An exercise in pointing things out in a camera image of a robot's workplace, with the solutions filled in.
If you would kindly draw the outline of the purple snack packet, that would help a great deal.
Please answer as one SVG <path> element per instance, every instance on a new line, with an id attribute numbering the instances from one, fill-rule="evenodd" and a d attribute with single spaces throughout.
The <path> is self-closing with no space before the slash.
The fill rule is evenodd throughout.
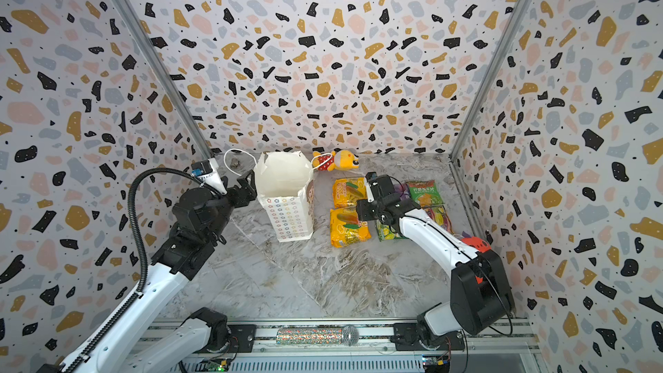
<path id="1" fill-rule="evenodd" d="M 410 199 L 409 187 L 407 184 L 396 182 L 393 184 L 393 187 L 400 200 Z"/>

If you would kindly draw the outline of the small green snack box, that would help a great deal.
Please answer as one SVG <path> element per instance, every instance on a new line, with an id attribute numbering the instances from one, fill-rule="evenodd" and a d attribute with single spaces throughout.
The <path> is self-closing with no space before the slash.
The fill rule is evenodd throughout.
<path id="1" fill-rule="evenodd" d="M 390 226 L 379 221 L 376 221 L 376 233 L 380 242 L 406 239 L 405 236 L 393 231 Z"/>

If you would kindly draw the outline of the yellow lemon candy bag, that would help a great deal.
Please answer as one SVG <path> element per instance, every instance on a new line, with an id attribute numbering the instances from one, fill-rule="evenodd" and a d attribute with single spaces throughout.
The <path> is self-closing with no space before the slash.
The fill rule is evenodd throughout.
<path id="1" fill-rule="evenodd" d="M 367 200 L 364 177 L 338 179 L 333 184 L 334 208 L 355 207 L 359 200 Z"/>

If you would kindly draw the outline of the Fox's fruits candy bag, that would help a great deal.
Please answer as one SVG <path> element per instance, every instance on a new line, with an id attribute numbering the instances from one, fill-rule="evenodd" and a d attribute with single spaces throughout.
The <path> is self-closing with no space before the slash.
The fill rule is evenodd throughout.
<path id="1" fill-rule="evenodd" d="M 425 208 L 425 212 L 432 220 L 435 221 L 438 226 L 441 226 L 446 231 L 453 233 L 452 221 L 443 205 L 439 205 L 438 207 L 427 207 Z"/>

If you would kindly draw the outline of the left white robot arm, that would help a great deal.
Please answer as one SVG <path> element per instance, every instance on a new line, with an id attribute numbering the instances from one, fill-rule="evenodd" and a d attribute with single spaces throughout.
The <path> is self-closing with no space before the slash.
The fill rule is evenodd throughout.
<path id="1" fill-rule="evenodd" d="M 149 257 L 136 214 L 136 192 L 153 174 L 174 174 L 194 182 L 173 206 L 176 223 L 169 238 Z M 209 308 L 194 312 L 173 333 L 133 354 L 136 343 L 162 309 L 193 281 L 216 246 L 231 214 L 257 198 L 255 175 L 248 171 L 227 188 L 226 179 L 214 186 L 200 176 L 176 169 L 155 168 L 134 179 L 127 197 L 131 231 L 140 273 L 136 286 L 104 323 L 59 364 L 43 364 L 41 372 L 164 372 L 198 351 L 231 348 L 224 314 Z"/>

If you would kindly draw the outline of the yellow snack packet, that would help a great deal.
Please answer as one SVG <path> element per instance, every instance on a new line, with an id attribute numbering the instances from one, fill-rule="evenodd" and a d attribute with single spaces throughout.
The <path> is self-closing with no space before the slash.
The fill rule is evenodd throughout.
<path id="1" fill-rule="evenodd" d="M 330 211 L 330 241 L 336 248 L 371 239 L 368 223 L 361 221 L 355 207 L 345 207 Z"/>

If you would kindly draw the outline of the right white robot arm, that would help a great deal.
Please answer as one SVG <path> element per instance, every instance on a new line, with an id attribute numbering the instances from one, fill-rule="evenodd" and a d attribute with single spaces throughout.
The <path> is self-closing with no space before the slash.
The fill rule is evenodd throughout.
<path id="1" fill-rule="evenodd" d="M 502 317 L 511 317 L 511 287 L 502 259 L 493 250 L 480 251 L 462 242 L 410 200 L 391 205 L 360 200 L 357 215 L 362 221 L 376 220 L 405 235 L 448 276 L 448 300 L 417 317 L 416 341 L 423 347 L 437 349 L 449 333 L 477 335 Z"/>

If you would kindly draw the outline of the white printed paper bag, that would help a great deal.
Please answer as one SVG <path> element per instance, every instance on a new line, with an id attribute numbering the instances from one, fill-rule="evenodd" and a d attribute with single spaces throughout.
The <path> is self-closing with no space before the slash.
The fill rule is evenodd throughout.
<path id="1" fill-rule="evenodd" d="M 249 155 L 246 150 L 238 153 Z M 300 151 L 249 155 L 257 201 L 280 243 L 306 241 L 314 234 L 314 167 Z"/>

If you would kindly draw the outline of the green corn chips bag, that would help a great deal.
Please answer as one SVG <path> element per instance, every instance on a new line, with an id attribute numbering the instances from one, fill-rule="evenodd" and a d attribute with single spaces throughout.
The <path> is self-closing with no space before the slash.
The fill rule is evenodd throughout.
<path id="1" fill-rule="evenodd" d="M 408 181 L 410 198 L 422 208 L 442 207 L 445 202 L 435 181 Z"/>

